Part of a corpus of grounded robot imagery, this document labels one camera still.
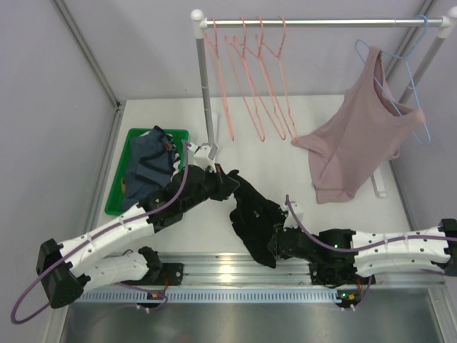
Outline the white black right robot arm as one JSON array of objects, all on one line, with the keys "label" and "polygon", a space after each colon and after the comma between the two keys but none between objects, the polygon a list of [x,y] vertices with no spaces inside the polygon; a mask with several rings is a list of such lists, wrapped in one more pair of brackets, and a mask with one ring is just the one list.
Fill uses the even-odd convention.
[{"label": "white black right robot arm", "polygon": [[277,259],[304,259],[314,285],[368,284],[391,272],[456,275],[456,220],[406,233],[329,229],[319,234],[276,227],[268,249]]}]

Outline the black tank top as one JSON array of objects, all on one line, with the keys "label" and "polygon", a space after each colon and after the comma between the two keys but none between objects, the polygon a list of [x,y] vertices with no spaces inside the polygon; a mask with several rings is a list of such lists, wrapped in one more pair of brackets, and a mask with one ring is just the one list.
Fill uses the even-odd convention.
[{"label": "black tank top", "polygon": [[265,198],[239,175],[238,170],[230,171],[228,176],[239,183],[233,193],[236,208],[229,214],[233,230],[254,261],[274,269],[276,258],[268,244],[273,238],[274,227],[285,221],[280,205]]}]

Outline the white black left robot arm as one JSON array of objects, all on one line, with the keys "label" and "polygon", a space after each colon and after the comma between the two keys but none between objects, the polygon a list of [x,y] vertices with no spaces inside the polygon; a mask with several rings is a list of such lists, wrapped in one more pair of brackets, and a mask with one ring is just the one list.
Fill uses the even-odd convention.
[{"label": "white black left robot arm", "polygon": [[209,199],[227,200],[240,186],[237,174],[225,173],[219,164],[215,171],[189,165],[108,224],[73,239],[42,243],[36,273],[50,307],[65,307],[83,293],[109,284],[157,282],[162,264],[153,249],[143,247],[130,257],[112,253],[174,225]]}]

